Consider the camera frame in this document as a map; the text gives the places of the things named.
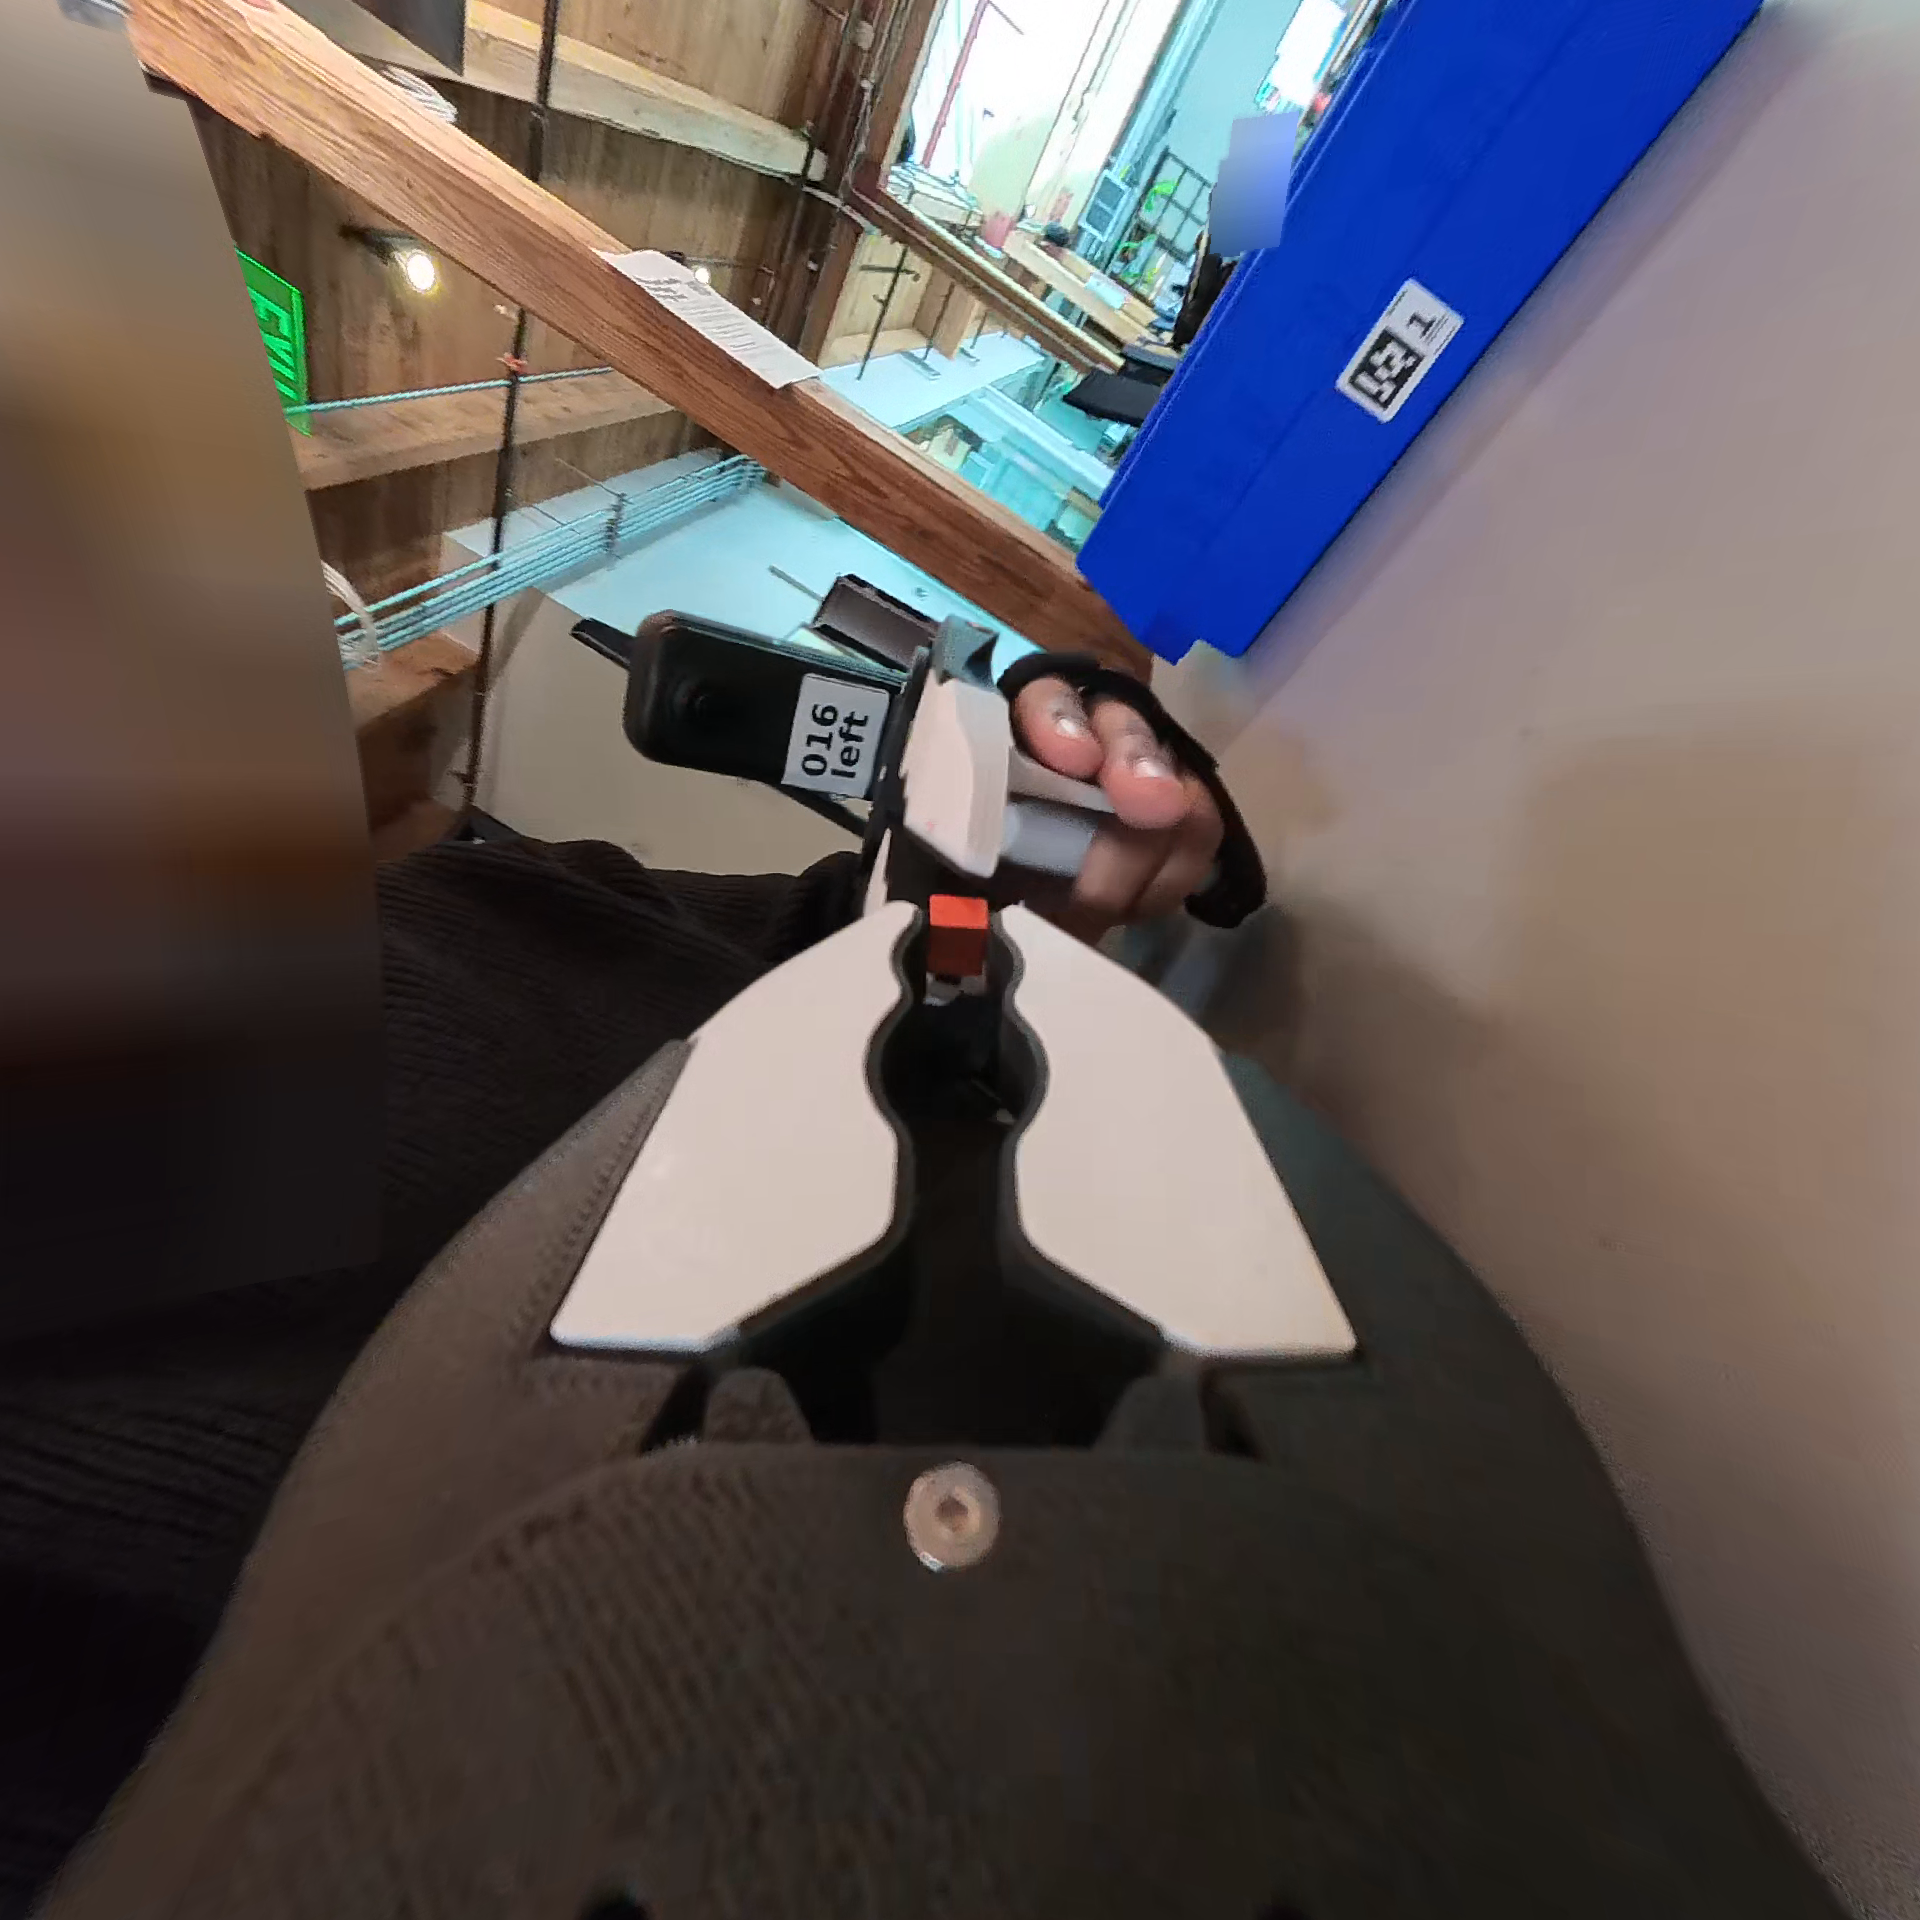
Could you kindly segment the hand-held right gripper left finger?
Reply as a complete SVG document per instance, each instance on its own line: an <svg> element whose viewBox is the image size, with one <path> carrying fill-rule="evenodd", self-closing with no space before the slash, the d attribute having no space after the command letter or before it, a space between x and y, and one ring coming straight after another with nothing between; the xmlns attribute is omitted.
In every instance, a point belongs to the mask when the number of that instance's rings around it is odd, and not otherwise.
<svg viewBox="0 0 1920 1920"><path fill-rule="evenodd" d="M819 1438L875 1435L910 1152L874 1079L922 931L888 903L753 983L689 1043L550 1335L564 1354L778 1375Z"/></svg>

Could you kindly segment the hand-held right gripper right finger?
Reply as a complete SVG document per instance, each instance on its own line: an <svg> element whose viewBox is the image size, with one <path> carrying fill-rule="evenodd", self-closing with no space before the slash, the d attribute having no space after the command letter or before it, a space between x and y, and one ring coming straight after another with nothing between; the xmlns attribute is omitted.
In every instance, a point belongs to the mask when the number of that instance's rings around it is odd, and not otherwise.
<svg viewBox="0 0 1920 1920"><path fill-rule="evenodd" d="M992 1259L1008 1337L1033 1337L1090 1446L1154 1379L1343 1370L1361 1337L1222 1051L1171 999L1030 908L992 935L994 1068L1010 1116Z"/></svg>

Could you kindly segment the person's left forearm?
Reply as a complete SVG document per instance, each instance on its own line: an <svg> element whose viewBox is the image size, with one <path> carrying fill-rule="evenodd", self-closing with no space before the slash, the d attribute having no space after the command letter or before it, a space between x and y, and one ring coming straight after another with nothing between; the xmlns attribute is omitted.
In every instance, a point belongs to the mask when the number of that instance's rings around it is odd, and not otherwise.
<svg viewBox="0 0 1920 1920"><path fill-rule="evenodd" d="M862 857L832 854L798 873L649 868L659 896L657 946L686 976L750 985L857 922Z"/></svg>

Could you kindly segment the person's left hand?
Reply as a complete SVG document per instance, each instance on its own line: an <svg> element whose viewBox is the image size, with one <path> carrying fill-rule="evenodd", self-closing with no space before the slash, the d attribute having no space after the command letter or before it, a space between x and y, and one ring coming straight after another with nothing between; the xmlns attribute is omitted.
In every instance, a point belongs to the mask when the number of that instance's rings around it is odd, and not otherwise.
<svg viewBox="0 0 1920 1920"><path fill-rule="evenodd" d="M1212 880L1225 838L1204 783L1138 711L1089 699L1065 680L1026 684L1014 719L1032 762L1097 784L1111 802L1076 879L1036 880L1024 903L1087 945L1184 910Z"/></svg>

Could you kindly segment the black display panel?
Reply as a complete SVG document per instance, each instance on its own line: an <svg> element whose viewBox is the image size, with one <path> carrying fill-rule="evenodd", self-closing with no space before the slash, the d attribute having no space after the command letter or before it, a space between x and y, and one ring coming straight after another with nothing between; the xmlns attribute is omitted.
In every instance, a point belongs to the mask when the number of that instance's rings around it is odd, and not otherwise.
<svg viewBox="0 0 1920 1920"><path fill-rule="evenodd" d="M931 649L942 622L856 574L841 574L808 627L865 658L908 672Z"/></svg>

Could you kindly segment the metal conduit pipes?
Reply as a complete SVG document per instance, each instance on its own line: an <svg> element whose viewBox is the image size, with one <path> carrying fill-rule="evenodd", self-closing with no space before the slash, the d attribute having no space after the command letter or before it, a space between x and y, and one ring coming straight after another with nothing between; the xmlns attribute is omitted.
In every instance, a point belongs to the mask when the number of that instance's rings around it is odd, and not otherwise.
<svg viewBox="0 0 1920 1920"><path fill-rule="evenodd" d="M344 668L372 665L406 644L487 614L522 593L542 593L583 578L680 530L699 515L730 505L769 481L756 463L699 456L672 464L668 478L636 488L596 488L588 513L561 520L551 508L512 513L487 551L400 588L372 604L353 604L334 619Z"/></svg>

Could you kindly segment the white paper notice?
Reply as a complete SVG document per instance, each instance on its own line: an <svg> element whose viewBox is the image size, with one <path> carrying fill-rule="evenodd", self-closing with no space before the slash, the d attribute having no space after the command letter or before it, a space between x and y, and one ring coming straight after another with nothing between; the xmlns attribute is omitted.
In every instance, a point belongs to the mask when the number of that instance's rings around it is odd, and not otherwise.
<svg viewBox="0 0 1920 1920"><path fill-rule="evenodd" d="M624 282L657 300L762 386L782 394L819 380L822 371L803 352L782 344L769 327L720 298L704 270L694 270L678 257L657 250L601 250L600 257Z"/></svg>

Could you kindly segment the black office chair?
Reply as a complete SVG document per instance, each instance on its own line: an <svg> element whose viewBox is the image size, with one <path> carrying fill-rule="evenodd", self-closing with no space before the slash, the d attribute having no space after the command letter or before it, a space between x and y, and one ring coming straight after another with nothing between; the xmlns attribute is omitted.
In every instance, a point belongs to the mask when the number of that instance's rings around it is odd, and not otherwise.
<svg viewBox="0 0 1920 1920"><path fill-rule="evenodd" d="M1236 262L1216 251L1200 254L1192 268L1184 287L1178 290L1180 303L1172 316L1167 344L1138 344L1123 348L1121 371L1096 371L1083 376L1063 398L1082 416L1110 425L1138 427L1167 385L1171 385L1175 369L1184 352L1194 345L1212 307L1236 273Z"/></svg>

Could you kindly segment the wooden support beam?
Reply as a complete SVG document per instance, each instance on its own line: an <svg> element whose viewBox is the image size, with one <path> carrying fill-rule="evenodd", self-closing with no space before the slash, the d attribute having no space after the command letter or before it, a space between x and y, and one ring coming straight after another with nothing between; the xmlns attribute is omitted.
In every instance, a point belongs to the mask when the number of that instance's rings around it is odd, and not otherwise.
<svg viewBox="0 0 1920 1920"><path fill-rule="evenodd" d="M1146 648L1043 534L819 377L771 390L615 263L615 238L406 100L284 6L134 6L154 73L298 156L832 516L1015 633L1151 678Z"/></svg>

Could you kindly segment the green exit sign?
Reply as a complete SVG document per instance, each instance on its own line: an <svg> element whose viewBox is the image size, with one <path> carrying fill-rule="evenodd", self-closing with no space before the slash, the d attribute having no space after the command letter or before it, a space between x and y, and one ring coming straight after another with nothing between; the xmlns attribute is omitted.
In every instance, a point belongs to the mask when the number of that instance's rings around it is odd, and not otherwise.
<svg viewBox="0 0 1920 1920"><path fill-rule="evenodd" d="M312 436L310 352L303 290L252 254L235 251L270 361L273 385L287 424Z"/></svg>

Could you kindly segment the blue bin with tag label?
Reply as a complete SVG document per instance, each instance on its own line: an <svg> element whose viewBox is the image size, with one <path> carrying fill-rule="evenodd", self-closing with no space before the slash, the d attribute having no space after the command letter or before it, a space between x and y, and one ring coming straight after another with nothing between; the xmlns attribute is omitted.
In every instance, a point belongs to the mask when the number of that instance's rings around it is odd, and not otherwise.
<svg viewBox="0 0 1920 1920"><path fill-rule="evenodd" d="M1758 12L1391 8L1105 494L1124 632L1244 656Z"/></svg>

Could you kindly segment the grey ceiling duct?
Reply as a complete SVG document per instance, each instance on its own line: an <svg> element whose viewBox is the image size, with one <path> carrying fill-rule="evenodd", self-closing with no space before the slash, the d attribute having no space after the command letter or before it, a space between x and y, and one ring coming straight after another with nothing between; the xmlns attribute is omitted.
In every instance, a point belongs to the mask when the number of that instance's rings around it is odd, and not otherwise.
<svg viewBox="0 0 1920 1920"><path fill-rule="evenodd" d="M375 65L460 81L466 3L287 3L348 54Z"/></svg>

